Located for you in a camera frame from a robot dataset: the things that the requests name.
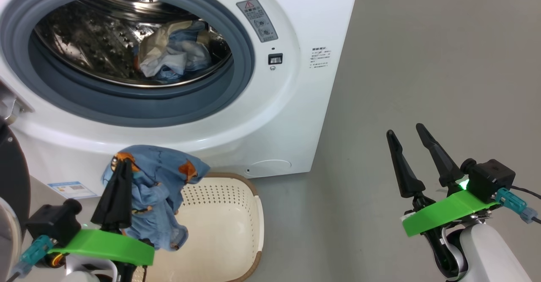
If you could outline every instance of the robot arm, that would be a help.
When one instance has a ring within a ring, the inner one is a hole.
[[[417,132],[438,168],[441,186],[448,188],[448,197],[435,202],[423,194],[425,185],[413,174],[402,145],[389,130],[387,141],[400,195],[413,197],[413,210],[402,217],[407,235],[425,236],[447,281],[531,282],[503,238],[485,224],[501,205],[519,213],[526,222],[532,221],[533,213],[537,215],[518,197],[506,195],[515,173],[495,159],[481,164],[467,159],[459,169],[423,124],[417,124]],[[459,184],[465,173],[469,181]],[[462,228],[448,234],[456,227]]]
[[[129,159],[118,162],[91,219],[101,225],[100,230],[81,229],[75,215],[82,207],[76,200],[38,209],[25,224],[35,240],[21,255],[8,282],[24,278],[33,266],[60,268],[62,263],[67,275],[63,282],[130,282],[137,267],[152,265],[152,243],[123,236],[120,231],[131,226],[132,174]],[[92,274],[94,270],[111,274],[98,278]]]

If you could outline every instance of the warning label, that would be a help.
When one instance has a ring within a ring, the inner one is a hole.
[[[327,47],[315,47],[311,50],[310,68],[325,68],[329,66],[331,50]]]
[[[261,42],[267,42],[278,39],[271,20],[265,13],[263,6],[257,0],[247,0],[237,3],[246,19],[250,21],[251,27]]]

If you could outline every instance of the stainless steel drum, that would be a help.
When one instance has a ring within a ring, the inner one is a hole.
[[[222,35],[207,24],[201,43],[212,59],[209,68],[186,72],[173,82],[146,78],[138,70],[134,47],[161,25],[178,20],[204,21],[158,0],[78,0],[47,14],[34,33],[58,59],[95,79],[128,87],[166,88],[206,78],[232,58]]]

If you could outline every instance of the white washing machine body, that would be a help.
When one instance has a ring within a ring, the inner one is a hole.
[[[0,12],[12,1],[0,0]],[[11,128],[30,174],[44,184],[80,182],[100,195],[104,167],[129,145],[178,149],[215,171],[247,177],[309,171],[354,0],[257,0],[278,35],[266,42],[245,16],[250,0],[217,1],[251,39],[253,74],[232,103],[195,122],[148,128],[77,116],[27,87],[0,52],[0,79],[25,107]],[[282,63],[269,65],[276,53],[283,54]]]

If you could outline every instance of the perforated basket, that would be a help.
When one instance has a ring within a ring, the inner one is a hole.
[[[263,207],[249,180],[212,173],[182,190],[176,218],[189,238],[178,251],[156,251],[147,282],[241,282],[257,268],[264,238]],[[138,268],[133,282],[143,281]]]

